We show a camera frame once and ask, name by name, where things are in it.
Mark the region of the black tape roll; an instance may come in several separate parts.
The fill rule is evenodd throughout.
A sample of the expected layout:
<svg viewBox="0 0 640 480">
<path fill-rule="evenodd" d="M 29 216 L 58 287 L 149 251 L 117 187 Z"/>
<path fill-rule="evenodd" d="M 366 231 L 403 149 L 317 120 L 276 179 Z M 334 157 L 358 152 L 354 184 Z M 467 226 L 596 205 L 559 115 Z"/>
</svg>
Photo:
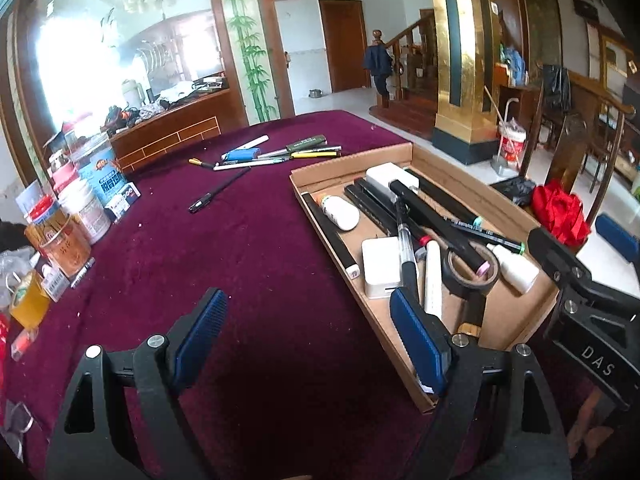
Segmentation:
<svg viewBox="0 0 640 480">
<path fill-rule="evenodd" d="M 463 299 L 472 292 L 488 295 L 500 274 L 500 264 L 490 249 L 477 242 L 472 242 L 471 246 L 485 259 L 480 274 L 474 272 L 451 248 L 442 256 L 442 282 L 450 294 Z"/>
</svg>

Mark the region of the black marker pink cap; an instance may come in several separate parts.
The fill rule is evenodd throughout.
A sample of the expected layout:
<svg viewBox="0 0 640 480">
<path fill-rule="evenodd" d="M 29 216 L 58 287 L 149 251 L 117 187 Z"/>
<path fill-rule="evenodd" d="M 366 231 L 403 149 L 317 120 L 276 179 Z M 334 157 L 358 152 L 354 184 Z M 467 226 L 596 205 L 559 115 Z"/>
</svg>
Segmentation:
<svg viewBox="0 0 640 480">
<path fill-rule="evenodd" d="M 409 206 L 410 214 L 416 220 L 421 220 L 424 226 L 432 229 L 438 236 L 446 240 L 450 247 L 454 250 L 458 257 L 474 271 L 480 278 L 490 270 L 489 261 L 481 256 L 471 243 L 457 230 L 450 226 L 447 221 L 422 198 L 411 191 L 399 180 L 393 180 L 388 185 L 390 190 L 394 192 L 398 198 Z"/>
</svg>

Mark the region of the white power adapter cube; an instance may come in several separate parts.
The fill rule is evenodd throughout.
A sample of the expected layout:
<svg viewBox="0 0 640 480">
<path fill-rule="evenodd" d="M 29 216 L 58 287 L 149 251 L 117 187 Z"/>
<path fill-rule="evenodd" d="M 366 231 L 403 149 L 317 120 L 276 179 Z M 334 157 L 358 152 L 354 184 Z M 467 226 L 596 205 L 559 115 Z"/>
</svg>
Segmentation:
<svg viewBox="0 0 640 480">
<path fill-rule="evenodd" d="M 370 300 L 388 298 L 401 285 L 398 237 L 363 240 L 361 255 L 366 296 Z"/>
</svg>

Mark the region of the black marker pen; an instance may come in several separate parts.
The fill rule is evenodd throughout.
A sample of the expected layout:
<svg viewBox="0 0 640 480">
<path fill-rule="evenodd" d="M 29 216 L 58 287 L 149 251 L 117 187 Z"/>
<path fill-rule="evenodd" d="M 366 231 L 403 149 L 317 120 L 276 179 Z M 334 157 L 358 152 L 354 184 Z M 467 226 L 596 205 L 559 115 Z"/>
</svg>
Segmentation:
<svg viewBox="0 0 640 480">
<path fill-rule="evenodd" d="M 358 278 L 360 275 L 360 266 L 342 241 L 341 237 L 338 235 L 334 224 L 322 212 L 310 193 L 303 192 L 302 199 L 311 212 L 311 215 L 314 217 L 314 221 L 317 222 L 320 231 L 328 242 L 330 248 L 337 256 L 337 259 L 341 263 L 345 273 L 351 280 Z"/>
</svg>

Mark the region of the long black marker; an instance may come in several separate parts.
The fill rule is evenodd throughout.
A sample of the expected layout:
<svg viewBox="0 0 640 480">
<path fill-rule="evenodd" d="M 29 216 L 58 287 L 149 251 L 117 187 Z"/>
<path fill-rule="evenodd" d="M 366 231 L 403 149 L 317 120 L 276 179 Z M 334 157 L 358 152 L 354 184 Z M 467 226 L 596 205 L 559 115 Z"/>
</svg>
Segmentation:
<svg viewBox="0 0 640 480">
<path fill-rule="evenodd" d="M 449 194 L 440 186 L 424 178 L 414 170 L 406 168 L 405 172 L 416 177 L 419 181 L 420 190 L 430 196 L 436 203 L 443 206 L 446 211 L 451 212 L 458 220 L 470 224 L 473 228 L 479 229 L 482 226 L 483 218 L 469 209 L 460 200 Z"/>
</svg>

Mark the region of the small white bottle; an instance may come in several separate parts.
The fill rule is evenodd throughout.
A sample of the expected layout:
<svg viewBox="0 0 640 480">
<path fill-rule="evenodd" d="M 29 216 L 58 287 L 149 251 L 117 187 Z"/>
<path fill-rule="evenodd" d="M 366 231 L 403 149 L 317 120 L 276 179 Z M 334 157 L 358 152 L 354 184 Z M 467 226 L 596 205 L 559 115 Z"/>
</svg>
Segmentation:
<svg viewBox="0 0 640 480">
<path fill-rule="evenodd" d="M 358 208 L 347 200 L 344 200 L 344 198 L 341 198 L 341 196 L 322 196 L 319 205 L 322 212 L 337 229 L 349 232 L 358 226 L 360 221 Z"/>
</svg>

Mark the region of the white charger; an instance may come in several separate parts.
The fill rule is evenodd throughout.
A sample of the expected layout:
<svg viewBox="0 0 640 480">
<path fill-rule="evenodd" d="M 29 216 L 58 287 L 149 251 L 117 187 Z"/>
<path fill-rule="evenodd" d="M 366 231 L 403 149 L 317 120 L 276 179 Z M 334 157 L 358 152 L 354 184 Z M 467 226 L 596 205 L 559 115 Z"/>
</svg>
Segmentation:
<svg viewBox="0 0 640 480">
<path fill-rule="evenodd" d="M 420 188 L 420 181 L 417 177 L 392 162 L 370 167 L 364 178 L 392 202 L 396 200 L 397 195 L 390 189 L 390 182 L 399 181 L 415 193 L 419 192 Z"/>
</svg>

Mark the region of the yellow tape roll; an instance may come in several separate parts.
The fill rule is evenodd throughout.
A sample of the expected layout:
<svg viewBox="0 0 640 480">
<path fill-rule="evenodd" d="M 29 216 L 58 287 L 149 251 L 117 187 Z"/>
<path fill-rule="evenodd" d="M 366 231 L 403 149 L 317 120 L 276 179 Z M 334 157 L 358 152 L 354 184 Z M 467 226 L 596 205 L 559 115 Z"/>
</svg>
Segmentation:
<svg viewBox="0 0 640 480">
<path fill-rule="evenodd" d="M 24 275 L 13 272 L 6 277 L 11 296 L 11 315 L 25 330 L 35 330 L 46 316 L 51 298 L 42 287 L 40 275 L 31 270 Z"/>
</svg>

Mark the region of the maroon table cloth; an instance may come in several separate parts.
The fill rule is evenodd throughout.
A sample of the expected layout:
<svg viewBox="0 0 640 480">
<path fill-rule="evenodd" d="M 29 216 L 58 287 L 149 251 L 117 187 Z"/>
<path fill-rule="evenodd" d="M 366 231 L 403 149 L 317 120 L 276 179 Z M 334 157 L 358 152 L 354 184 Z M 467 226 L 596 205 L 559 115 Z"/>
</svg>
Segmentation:
<svg viewBox="0 0 640 480">
<path fill-rule="evenodd" d="M 346 112 L 226 133 L 136 175 L 141 196 L 94 248 L 96 262 L 6 364 L 4 392 L 35 417 L 26 460 L 44 474 L 48 441 L 84 351 L 137 347 L 207 289 L 228 316 L 181 405 L 224 479 L 398 479 L 428 425 L 295 197 L 291 164 L 233 174 L 194 167 L 266 134 L 273 148 L 322 134 L 346 153 L 397 136 Z"/>
</svg>

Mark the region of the orange labelled jar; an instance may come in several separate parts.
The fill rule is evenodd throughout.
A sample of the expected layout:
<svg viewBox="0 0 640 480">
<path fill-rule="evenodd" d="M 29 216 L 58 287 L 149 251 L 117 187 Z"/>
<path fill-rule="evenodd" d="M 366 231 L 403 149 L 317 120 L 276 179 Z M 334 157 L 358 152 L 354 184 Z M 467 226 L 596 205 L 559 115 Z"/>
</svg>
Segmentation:
<svg viewBox="0 0 640 480">
<path fill-rule="evenodd" d="M 89 261 L 91 247 L 84 233 L 51 195 L 35 203 L 27 220 L 27 238 L 66 278 L 75 276 Z"/>
</svg>

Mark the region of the wooden chair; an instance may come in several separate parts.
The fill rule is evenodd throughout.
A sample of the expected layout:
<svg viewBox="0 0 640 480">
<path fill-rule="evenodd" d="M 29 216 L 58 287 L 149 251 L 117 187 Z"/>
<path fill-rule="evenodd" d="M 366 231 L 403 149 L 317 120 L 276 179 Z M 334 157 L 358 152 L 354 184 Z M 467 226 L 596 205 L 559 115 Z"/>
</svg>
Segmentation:
<svg viewBox="0 0 640 480">
<path fill-rule="evenodd" d="M 604 123 L 607 127 L 610 125 L 608 116 L 612 110 L 617 113 L 611 147 L 604 150 L 606 159 L 604 174 L 600 180 L 597 176 L 593 177 L 593 182 L 599 180 L 600 183 L 591 208 L 586 213 L 586 221 L 591 226 L 604 202 L 614 174 L 626 119 L 633 118 L 636 109 L 613 96 L 599 81 L 572 70 L 565 71 L 564 80 L 570 88 L 570 108 L 562 117 L 560 135 L 555 145 L 546 182 L 557 180 L 562 184 L 565 192 L 572 192 L 578 174 L 587 161 L 588 152 L 596 143 L 602 110 L 606 113 Z"/>
</svg>

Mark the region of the white labelled bottle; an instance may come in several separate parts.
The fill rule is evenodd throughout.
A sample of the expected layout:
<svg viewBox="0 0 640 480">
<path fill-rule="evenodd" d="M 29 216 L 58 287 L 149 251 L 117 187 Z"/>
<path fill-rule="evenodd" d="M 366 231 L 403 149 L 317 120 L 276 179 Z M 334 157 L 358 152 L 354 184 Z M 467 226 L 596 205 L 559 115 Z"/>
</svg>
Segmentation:
<svg viewBox="0 0 640 480">
<path fill-rule="evenodd" d="M 75 179 L 58 194 L 63 209 L 78 223 L 90 245 L 107 233 L 111 220 L 96 193 L 84 179 Z"/>
</svg>

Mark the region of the thin black pen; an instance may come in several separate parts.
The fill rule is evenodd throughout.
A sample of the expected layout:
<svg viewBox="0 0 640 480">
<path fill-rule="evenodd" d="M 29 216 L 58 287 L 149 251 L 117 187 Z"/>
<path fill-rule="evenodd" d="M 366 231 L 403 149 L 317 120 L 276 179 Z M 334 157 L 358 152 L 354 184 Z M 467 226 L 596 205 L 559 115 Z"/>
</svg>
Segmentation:
<svg viewBox="0 0 640 480">
<path fill-rule="evenodd" d="M 223 190 L 225 190 L 230 185 L 232 185 L 232 183 L 239 180 L 239 178 L 244 177 L 249 172 L 250 172 L 250 168 L 242 169 L 240 172 L 238 172 L 228 180 L 225 180 L 220 185 L 216 186 L 216 188 L 214 188 L 213 190 L 207 192 L 205 195 L 203 195 L 201 198 L 199 198 L 189 206 L 188 211 L 190 212 L 190 214 L 196 214 L 197 212 L 204 209 L 207 205 L 209 205 L 213 201 L 213 199 L 218 194 L 220 194 Z"/>
</svg>

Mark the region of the wooden sideboard cabinet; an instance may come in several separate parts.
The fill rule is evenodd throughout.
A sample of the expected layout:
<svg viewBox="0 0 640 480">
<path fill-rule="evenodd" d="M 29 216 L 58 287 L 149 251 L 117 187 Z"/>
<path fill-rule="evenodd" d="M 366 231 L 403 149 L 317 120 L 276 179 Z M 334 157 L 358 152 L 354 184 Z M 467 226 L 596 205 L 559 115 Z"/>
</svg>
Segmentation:
<svg viewBox="0 0 640 480">
<path fill-rule="evenodd" d="M 111 144 L 119 169 L 123 174 L 132 174 L 188 146 L 247 126 L 239 93 L 226 89 L 116 133 Z"/>
</svg>

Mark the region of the blue white pen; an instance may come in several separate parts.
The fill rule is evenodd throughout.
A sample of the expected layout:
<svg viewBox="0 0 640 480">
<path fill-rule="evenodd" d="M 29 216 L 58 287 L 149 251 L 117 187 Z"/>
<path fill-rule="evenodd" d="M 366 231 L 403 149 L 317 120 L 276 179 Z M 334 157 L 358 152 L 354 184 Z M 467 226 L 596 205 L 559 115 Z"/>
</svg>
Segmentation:
<svg viewBox="0 0 640 480">
<path fill-rule="evenodd" d="M 269 136 L 264 134 L 259 138 L 248 141 L 237 148 L 221 155 L 223 162 L 250 162 L 259 154 L 259 147 L 269 140 Z"/>
</svg>

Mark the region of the green black pen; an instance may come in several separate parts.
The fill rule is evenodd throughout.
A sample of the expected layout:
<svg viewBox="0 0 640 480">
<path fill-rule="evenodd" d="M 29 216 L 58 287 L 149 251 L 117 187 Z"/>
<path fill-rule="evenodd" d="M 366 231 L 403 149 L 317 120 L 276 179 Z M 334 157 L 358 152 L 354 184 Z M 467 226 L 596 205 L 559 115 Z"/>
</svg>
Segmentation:
<svg viewBox="0 0 640 480">
<path fill-rule="evenodd" d="M 285 145 L 285 147 L 281 148 L 280 150 L 268 152 L 268 153 L 262 153 L 258 156 L 258 159 L 288 156 L 289 154 L 303 151 L 303 150 L 308 150 L 308 148 L 315 148 L 316 146 L 321 146 L 324 144 L 326 144 L 325 136 L 310 136 L 309 138 L 298 140 L 288 145 Z"/>
</svg>

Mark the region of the person in dark jacket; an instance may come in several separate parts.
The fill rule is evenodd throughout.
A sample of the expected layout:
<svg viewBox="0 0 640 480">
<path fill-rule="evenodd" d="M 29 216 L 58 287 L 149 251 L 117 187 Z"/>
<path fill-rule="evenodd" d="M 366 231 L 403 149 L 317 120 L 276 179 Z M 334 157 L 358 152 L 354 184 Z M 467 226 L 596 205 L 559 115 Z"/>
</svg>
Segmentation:
<svg viewBox="0 0 640 480">
<path fill-rule="evenodd" d="M 387 79 L 393 73 L 393 59 L 387 52 L 382 41 L 382 32 L 379 29 L 372 30 L 372 44 L 367 46 L 363 66 L 373 79 L 375 89 L 381 98 L 381 106 L 387 108 L 388 104 L 390 104 Z"/>
</svg>

